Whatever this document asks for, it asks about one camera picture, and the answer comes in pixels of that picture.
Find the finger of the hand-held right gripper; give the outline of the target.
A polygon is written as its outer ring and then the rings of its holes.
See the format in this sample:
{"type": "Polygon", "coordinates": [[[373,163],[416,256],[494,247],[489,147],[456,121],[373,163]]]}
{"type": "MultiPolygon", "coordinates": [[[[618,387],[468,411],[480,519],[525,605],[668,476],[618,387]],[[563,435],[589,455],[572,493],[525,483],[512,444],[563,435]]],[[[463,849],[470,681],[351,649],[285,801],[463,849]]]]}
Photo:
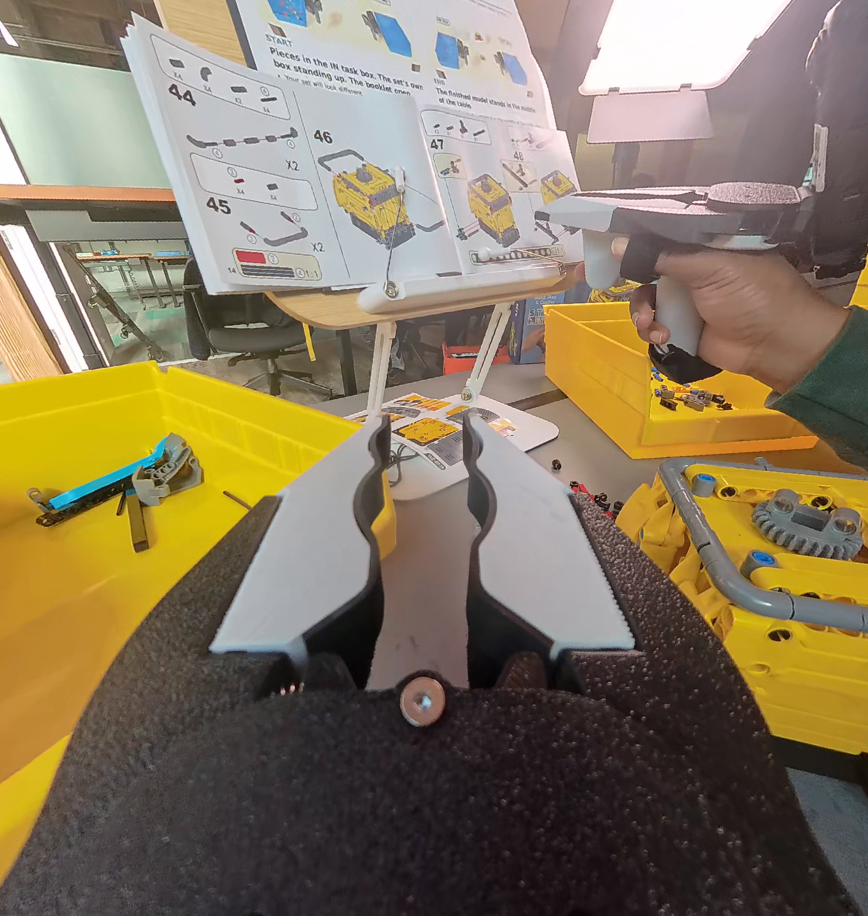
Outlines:
{"type": "Polygon", "coordinates": [[[704,200],[695,188],[573,192],[536,209],[535,219],[593,233],[709,236],[704,200]]]}

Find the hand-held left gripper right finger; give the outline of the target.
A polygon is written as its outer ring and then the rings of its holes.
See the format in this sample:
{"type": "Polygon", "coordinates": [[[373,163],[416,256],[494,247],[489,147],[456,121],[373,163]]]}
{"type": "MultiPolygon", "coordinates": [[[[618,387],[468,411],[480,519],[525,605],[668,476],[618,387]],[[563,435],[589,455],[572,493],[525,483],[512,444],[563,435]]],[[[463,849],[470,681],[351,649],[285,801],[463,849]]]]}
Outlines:
{"type": "Polygon", "coordinates": [[[463,419],[463,462],[467,508],[479,527],[470,554],[469,648],[484,658],[634,649],[571,491],[477,414],[463,419]]]}

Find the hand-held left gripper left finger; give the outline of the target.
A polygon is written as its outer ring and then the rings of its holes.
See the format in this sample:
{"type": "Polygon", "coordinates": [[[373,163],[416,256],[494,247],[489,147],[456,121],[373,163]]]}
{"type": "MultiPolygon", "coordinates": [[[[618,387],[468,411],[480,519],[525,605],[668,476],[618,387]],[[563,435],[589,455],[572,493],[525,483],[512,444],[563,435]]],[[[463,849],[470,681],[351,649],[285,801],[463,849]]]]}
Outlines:
{"type": "Polygon", "coordinates": [[[369,418],[281,491],[211,653],[307,655],[309,637],[369,594],[390,438],[388,417],[369,418]]]}

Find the pile of black red pins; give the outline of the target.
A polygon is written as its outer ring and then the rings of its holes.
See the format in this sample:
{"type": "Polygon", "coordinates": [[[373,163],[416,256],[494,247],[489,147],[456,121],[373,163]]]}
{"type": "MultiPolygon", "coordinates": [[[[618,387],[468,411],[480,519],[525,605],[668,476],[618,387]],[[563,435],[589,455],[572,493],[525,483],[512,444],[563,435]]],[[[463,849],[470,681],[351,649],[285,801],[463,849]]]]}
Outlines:
{"type": "Polygon", "coordinates": [[[594,494],[585,485],[577,481],[570,481],[568,486],[573,493],[588,498],[601,512],[612,520],[617,519],[619,513],[623,509],[623,501],[610,500],[604,492],[594,494]]]}

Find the yellow and black lego model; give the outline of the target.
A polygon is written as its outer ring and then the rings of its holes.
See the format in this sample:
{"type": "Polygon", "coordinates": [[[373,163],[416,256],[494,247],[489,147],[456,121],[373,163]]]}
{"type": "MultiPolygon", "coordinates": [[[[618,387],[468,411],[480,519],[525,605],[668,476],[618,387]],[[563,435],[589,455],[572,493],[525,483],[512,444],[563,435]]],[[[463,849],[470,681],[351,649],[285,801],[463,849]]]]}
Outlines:
{"type": "Polygon", "coordinates": [[[868,755],[868,475],[674,458],[618,515],[780,739],[868,755]]]}

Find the person's right forearm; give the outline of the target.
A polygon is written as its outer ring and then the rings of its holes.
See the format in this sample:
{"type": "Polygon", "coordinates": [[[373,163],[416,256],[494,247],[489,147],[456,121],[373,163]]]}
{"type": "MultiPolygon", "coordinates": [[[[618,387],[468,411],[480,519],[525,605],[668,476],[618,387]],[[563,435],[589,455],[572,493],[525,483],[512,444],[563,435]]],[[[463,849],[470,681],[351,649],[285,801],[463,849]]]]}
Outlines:
{"type": "Polygon", "coordinates": [[[820,361],[765,406],[793,418],[844,461],[868,471],[868,311],[856,306],[820,361]]]}

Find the black and blue lego piece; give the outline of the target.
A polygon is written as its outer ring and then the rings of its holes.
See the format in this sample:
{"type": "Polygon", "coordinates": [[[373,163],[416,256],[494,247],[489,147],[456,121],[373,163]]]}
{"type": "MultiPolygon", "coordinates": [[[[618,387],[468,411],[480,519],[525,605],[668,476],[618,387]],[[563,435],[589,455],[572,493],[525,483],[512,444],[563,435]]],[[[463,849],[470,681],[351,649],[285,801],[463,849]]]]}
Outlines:
{"type": "Polygon", "coordinates": [[[118,498],[117,515],[127,515],[133,549],[141,553],[150,548],[145,510],[203,482],[198,457],[183,437],[170,433],[146,456],[106,475],[51,497],[33,488],[28,498],[39,509],[36,523],[44,529],[118,498]]]}

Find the person's right hand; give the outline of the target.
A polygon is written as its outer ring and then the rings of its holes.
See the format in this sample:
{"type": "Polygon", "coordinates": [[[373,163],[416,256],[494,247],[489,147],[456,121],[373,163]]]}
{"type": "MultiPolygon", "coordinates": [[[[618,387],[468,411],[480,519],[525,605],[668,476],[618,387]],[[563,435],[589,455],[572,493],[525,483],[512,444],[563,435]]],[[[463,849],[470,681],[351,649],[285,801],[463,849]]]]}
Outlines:
{"type": "Polygon", "coordinates": [[[852,316],[777,255],[675,252],[657,259],[657,272],[691,294],[705,324],[702,360],[780,394],[817,365],[852,316]]]}

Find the blue robot kit box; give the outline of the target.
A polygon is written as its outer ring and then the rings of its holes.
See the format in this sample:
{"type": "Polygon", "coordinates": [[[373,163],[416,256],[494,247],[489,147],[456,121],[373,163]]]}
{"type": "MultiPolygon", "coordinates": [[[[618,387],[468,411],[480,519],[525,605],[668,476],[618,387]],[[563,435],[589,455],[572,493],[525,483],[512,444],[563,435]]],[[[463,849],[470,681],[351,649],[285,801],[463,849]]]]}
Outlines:
{"type": "Polygon", "coordinates": [[[565,292],[516,301],[508,323],[507,349],[512,364],[543,364],[546,360],[546,310],[564,304],[565,292]]]}

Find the bright light panel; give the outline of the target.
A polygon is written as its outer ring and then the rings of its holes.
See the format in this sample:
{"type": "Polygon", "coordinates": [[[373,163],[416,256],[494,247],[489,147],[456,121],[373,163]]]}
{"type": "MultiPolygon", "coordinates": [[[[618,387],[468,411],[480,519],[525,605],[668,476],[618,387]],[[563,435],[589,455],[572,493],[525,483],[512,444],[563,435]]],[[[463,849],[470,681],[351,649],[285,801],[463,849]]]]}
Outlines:
{"type": "Polygon", "coordinates": [[[713,138],[709,91],[723,85],[787,1],[615,1],[579,94],[586,142],[713,138]]]}

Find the yellow bin with many pieces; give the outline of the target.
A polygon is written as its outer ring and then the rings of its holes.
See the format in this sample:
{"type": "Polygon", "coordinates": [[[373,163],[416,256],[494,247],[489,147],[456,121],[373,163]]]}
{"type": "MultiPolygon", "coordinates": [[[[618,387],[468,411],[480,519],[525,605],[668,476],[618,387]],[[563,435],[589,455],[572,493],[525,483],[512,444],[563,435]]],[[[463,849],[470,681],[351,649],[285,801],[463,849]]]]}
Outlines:
{"type": "Polygon", "coordinates": [[[659,379],[625,302],[558,304],[545,318],[546,375],[633,459],[808,450],[817,438],[794,419],[765,407],[768,389],[720,373],[694,389],[728,406],[675,407],[660,402],[659,379]]]}

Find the yellow grey sticker sheet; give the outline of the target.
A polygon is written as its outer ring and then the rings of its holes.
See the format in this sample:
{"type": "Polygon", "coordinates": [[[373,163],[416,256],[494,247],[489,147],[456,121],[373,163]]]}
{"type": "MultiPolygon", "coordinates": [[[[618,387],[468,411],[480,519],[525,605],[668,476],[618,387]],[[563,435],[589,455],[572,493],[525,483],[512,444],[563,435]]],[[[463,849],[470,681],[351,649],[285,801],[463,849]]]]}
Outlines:
{"type": "Polygon", "coordinates": [[[384,401],[381,414],[391,424],[386,463],[391,480],[405,471],[438,478],[462,475],[463,418],[471,410],[460,395],[410,393],[384,401]]]}

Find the white stand pole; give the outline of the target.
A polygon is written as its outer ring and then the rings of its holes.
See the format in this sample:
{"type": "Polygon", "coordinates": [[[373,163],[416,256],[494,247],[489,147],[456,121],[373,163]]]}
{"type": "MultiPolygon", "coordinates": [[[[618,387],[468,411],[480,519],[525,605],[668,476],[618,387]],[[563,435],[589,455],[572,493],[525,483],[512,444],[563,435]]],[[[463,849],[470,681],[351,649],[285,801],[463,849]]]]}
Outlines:
{"type": "Polygon", "coordinates": [[[512,302],[494,305],[473,370],[461,393],[461,401],[465,405],[476,406],[478,402],[507,327],[512,307],[512,302]]]}
{"type": "Polygon", "coordinates": [[[396,322],[383,322],[375,326],[372,367],[366,405],[367,420],[378,417],[382,411],[383,394],[386,388],[395,333],[396,322]]]}

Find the white page holder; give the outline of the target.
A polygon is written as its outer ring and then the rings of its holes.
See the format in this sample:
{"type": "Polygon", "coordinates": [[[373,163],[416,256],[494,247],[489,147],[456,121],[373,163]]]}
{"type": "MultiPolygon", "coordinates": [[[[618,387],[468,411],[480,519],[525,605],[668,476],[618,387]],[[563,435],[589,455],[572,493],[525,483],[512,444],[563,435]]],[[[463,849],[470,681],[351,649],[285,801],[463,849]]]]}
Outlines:
{"type": "Polygon", "coordinates": [[[358,306],[371,315],[394,314],[398,311],[428,314],[444,311],[448,305],[461,305],[481,298],[489,303],[520,299],[528,292],[554,286],[561,278],[560,266],[545,262],[539,267],[450,277],[388,280],[362,290],[358,296],[358,306]]]}

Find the heap of grey blue pieces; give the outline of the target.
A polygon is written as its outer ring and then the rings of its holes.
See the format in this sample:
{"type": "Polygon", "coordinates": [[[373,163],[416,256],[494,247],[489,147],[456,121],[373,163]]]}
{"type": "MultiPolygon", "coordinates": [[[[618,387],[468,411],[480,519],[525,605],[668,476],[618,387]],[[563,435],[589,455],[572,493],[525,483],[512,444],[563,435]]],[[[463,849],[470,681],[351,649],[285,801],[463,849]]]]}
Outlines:
{"type": "Polygon", "coordinates": [[[654,366],[650,369],[650,376],[653,397],[659,406],[669,411],[677,411],[680,406],[699,412],[708,408],[720,412],[734,410],[734,405],[723,394],[673,383],[654,366]]]}

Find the red storage box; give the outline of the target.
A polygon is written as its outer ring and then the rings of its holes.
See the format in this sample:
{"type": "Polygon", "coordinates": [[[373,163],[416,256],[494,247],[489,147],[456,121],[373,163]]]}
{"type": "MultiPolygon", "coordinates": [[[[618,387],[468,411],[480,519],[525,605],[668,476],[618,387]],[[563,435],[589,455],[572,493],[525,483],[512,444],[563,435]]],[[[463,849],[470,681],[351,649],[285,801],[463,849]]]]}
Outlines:
{"type": "MultiPolygon", "coordinates": [[[[480,346],[467,347],[442,345],[442,373],[444,375],[470,374],[480,354],[480,346]]],[[[511,361],[506,345],[499,345],[496,350],[494,364],[508,364],[511,361]]]]}

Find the yellow bin with few pieces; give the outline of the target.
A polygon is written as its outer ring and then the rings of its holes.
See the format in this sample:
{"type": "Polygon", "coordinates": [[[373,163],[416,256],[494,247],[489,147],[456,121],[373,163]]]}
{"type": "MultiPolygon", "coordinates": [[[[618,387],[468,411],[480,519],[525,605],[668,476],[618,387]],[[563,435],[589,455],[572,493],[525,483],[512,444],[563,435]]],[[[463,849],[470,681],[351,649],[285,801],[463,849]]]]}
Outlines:
{"type": "MultiPolygon", "coordinates": [[[[359,425],[156,363],[0,386],[0,886],[50,791],[81,714],[158,601],[240,520],[275,498],[359,425]],[[168,434],[204,472],[199,487],[145,510],[150,548],[133,549],[118,498],[53,528],[28,498],[56,496],[138,460],[168,434]]],[[[393,500],[372,523],[380,558],[395,544],[393,500]]],[[[305,670],[334,653],[369,677],[377,635],[343,622],[288,655],[305,670]]]]}

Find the black office chair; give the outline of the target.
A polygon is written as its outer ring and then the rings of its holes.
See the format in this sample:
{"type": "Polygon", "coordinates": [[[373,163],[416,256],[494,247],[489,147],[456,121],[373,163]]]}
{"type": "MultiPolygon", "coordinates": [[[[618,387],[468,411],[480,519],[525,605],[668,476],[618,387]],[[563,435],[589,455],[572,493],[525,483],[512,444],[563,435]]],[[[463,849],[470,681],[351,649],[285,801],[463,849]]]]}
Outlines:
{"type": "Polygon", "coordinates": [[[185,263],[182,292],[188,347],[194,359],[206,362],[223,355],[230,367],[256,362],[264,369],[245,387],[265,383],[270,396],[280,397],[281,382],[286,380],[322,399],[333,398],[333,391],[317,384],[312,374],[286,371],[279,364],[283,357],[308,350],[308,329],[264,293],[212,295],[204,287],[194,258],[185,263]]]}

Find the printed task sheet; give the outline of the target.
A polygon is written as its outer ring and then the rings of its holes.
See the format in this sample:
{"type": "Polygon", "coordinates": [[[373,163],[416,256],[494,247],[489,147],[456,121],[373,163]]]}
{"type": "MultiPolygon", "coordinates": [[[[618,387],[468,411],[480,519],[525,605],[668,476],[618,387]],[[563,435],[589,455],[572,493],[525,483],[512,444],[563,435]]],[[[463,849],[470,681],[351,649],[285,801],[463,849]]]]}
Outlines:
{"type": "Polygon", "coordinates": [[[342,94],[556,128],[513,1],[231,1],[248,66],[342,94]]]}

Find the open instruction booklet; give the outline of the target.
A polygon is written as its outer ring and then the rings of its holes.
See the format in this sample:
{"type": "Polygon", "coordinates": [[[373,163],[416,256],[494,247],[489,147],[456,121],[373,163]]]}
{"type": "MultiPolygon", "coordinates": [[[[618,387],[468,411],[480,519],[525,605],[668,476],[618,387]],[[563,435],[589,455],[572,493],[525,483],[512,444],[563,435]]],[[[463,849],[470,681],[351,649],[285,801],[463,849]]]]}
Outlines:
{"type": "Polygon", "coordinates": [[[583,258],[580,230],[535,219],[579,191],[562,132],[221,63],[142,17],[123,47],[207,292],[583,258]]]}

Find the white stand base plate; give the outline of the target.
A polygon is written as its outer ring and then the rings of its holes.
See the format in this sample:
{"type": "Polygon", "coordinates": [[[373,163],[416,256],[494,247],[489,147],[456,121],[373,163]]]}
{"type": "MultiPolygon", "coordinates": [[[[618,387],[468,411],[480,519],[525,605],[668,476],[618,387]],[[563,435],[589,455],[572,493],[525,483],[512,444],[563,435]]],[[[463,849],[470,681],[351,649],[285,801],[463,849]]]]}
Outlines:
{"type": "MultiPolygon", "coordinates": [[[[491,398],[480,396],[476,408],[487,425],[523,452],[529,452],[558,437],[558,428],[551,422],[491,398]]],[[[463,481],[466,476],[466,468],[462,475],[443,478],[431,473],[405,471],[395,480],[389,477],[389,487],[394,500],[412,501],[434,495],[463,481]]]]}

